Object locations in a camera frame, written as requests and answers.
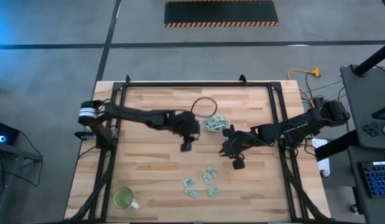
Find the white label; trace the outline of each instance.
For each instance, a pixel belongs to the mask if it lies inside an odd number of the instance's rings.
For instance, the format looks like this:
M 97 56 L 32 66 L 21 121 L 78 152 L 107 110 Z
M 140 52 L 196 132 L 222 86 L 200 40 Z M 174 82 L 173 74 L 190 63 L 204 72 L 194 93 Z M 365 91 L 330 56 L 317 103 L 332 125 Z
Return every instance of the white label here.
M 373 162 L 373 165 L 385 165 L 385 161 L 384 162 Z

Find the computer monitor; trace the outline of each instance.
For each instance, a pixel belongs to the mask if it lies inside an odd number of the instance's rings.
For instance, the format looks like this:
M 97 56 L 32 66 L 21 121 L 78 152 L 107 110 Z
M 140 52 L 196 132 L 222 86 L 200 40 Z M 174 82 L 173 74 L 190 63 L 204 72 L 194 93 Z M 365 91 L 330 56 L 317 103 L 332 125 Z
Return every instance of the computer monitor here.
M 373 113 L 372 118 L 385 120 L 385 108 L 382 108 L 382 109 L 376 111 L 375 113 Z

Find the floor mat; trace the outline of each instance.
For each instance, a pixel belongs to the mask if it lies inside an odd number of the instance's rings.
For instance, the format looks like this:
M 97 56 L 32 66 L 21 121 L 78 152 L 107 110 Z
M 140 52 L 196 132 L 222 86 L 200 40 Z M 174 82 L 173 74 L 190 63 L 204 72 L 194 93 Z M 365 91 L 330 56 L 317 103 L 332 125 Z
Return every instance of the floor mat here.
M 279 26 L 271 0 L 169 0 L 165 27 L 273 27 Z

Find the keyboard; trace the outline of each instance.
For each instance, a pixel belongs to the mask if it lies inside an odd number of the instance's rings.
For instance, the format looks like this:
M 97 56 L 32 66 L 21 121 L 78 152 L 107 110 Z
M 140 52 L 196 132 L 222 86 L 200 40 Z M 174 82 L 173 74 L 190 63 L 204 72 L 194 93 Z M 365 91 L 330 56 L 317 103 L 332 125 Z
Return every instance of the keyboard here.
M 370 198 L 385 197 L 385 161 L 359 162 L 361 172 Z

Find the green cup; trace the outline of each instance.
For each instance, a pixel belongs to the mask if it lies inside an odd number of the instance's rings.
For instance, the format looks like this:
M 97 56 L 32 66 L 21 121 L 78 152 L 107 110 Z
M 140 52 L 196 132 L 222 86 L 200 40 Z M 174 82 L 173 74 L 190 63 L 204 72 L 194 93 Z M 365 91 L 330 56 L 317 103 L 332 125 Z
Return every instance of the green cup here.
M 125 209 L 128 207 L 133 207 L 138 209 L 140 206 L 133 198 L 132 191 L 128 187 L 121 187 L 115 191 L 113 194 L 113 205 L 118 209 Z

